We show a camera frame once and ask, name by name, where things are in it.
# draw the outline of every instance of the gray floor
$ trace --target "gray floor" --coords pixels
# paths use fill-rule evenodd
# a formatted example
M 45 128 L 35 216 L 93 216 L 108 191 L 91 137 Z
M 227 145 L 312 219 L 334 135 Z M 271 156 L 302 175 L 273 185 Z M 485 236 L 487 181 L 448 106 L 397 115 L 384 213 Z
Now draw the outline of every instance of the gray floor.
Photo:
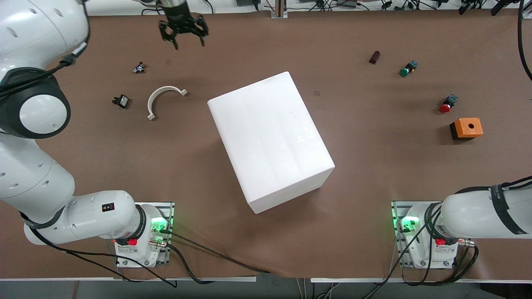
M 311 298 L 312 284 L 307 279 L 307 296 Z M 332 293 L 334 299 L 362 298 L 373 284 L 342 284 Z M 324 292 L 329 284 L 316 284 L 315 295 Z M 0 299 L 72 299 L 73 281 L 0 281 Z M 192 281 L 178 282 L 177 289 L 160 283 L 127 283 L 124 281 L 81 281 L 76 299 L 115 298 L 293 298 L 300 294 L 294 278 L 260 275 L 256 283 L 213 283 L 198 285 Z M 387 284 L 373 297 L 393 299 L 500 299 L 484 292 L 479 284 L 456 283 L 443 287 L 411 287 L 405 284 Z

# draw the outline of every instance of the small brown cylinder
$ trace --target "small brown cylinder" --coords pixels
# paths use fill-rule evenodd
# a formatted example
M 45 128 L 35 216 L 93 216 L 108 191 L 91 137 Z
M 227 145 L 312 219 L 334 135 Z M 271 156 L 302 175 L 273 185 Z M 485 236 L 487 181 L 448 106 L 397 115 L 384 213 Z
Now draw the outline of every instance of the small brown cylinder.
M 373 53 L 373 55 L 369 59 L 369 63 L 375 64 L 375 63 L 377 63 L 379 58 L 380 58 L 380 52 L 379 51 L 375 51 L 375 53 Z

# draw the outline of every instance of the metal connector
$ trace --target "metal connector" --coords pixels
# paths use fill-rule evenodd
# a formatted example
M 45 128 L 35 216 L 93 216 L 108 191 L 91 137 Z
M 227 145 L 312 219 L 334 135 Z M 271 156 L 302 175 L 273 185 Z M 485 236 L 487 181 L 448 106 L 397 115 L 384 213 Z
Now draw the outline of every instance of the metal connector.
M 154 239 L 154 238 L 151 238 L 148 243 L 152 246 L 156 246 L 156 247 L 166 247 L 168 246 L 168 242 L 165 241 L 165 240 L 161 240 L 161 239 Z
M 465 240 L 465 239 L 458 239 L 458 245 L 465 246 L 465 247 L 474 247 L 475 246 L 475 241 Z

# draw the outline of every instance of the orange box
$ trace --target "orange box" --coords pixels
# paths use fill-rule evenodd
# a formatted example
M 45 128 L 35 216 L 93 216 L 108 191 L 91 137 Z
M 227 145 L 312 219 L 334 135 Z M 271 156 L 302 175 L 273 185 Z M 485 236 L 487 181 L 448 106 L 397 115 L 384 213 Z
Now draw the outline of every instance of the orange box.
M 459 118 L 450 127 L 454 140 L 471 140 L 484 134 L 480 118 Z

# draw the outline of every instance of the white round joint cap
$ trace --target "white round joint cap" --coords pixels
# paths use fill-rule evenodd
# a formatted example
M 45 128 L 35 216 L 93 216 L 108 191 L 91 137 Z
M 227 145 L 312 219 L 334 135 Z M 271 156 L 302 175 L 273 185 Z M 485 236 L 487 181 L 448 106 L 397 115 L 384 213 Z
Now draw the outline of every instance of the white round joint cap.
M 63 126 L 67 120 L 67 107 L 55 96 L 36 95 L 22 104 L 19 117 L 26 129 L 49 134 Z

